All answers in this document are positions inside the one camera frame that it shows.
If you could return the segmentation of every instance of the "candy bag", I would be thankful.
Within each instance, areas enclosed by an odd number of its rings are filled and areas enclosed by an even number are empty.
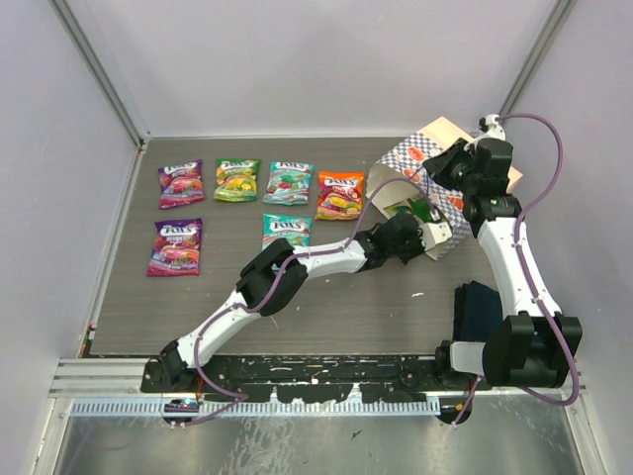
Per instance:
[[[363,208],[362,171],[318,174],[318,220],[355,220]]]
[[[147,275],[200,275],[202,220],[160,221],[154,225],[156,238]]]
[[[256,200],[259,161],[219,158],[214,198],[233,202]]]
[[[270,178],[264,195],[269,205],[307,205],[313,165],[277,161],[270,164]]]
[[[189,205],[205,199],[202,160],[158,168],[161,210]]]
[[[291,245],[308,245],[312,226],[312,218],[264,215],[264,238],[261,248],[265,249],[273,240],[279,238],[285,238]]]

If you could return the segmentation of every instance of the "gray table surface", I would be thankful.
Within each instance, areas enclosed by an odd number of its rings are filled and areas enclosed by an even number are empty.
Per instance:
[[[100,312],[93,354],[154,354],[200,324],[221,304],[239,270],[260,250],[262,215],[313,216],[317,180],[307,206],[264,205],[271,161],[313,163],[320,170],[364,170],[399,138],[153,140],[142,159],[135,192]],[[219,157],[261,158],[260,200],[213,200]],[[208,199],[159,210],[157,168],[202,158]],[[146,277],[156,221],[202,218],[201,275]],[[376,209],[363,229],[384,221]],[[312,244],[348,236],[354,223],[314,223]],[[310,281],[291,304],[246,327],[220,353],[432,353],[452,333],[453,292],[478,280],[495,287],[492,271],[469,238],[440,261],[421,256],[409,265]]]

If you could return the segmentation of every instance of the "green candy bag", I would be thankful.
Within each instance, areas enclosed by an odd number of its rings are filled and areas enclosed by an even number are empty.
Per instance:
[[[218,158],[216,191],[220,201],[254,201],[257,199],[257,171],[261,160]]]
[[[291,245],[309,245],[312,218],[298,216],[264,215],[264,238],[261,248],[265,249],[273,240],[284,238]]]

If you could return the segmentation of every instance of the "cardboard box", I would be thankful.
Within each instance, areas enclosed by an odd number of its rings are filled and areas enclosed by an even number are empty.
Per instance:
[[[459,138],[469,142],[473,139],[445,117],[440,117],[423,127],[385,153],[370,168],[367,178],[367,196],[371,195],[378,185],[389,178],[412,174],[427,157],[436,156]],[[471,233],[471,228],[462,216],[464,203],[460,192],[446,190],[436,185],[428,178],[424,169],[419,172],[418,176],[419,183],[425,190],[428,190],[427,194],[431,202],[441,212],[442,221],[448,222],[451,227],[452,238],[426,253],[433,259],[439,259],[468,236]],[[507,176],[510,180],[507,191],[511,192],[522,174],[512,167]],[[420,201],[420,198],[419,191],[410,184],[396,182],[383,188],[374,198],[373,204],[383,215],[390,217],[402,206],[415,207],[418,204],[427,207],[425,203]]]

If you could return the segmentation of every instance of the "dark blue cloth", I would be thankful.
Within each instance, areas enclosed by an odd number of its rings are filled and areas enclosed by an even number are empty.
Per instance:
[[[455,289],[454,340],[488,341],[502,320],[501,298],[496,290],[476,281]]]

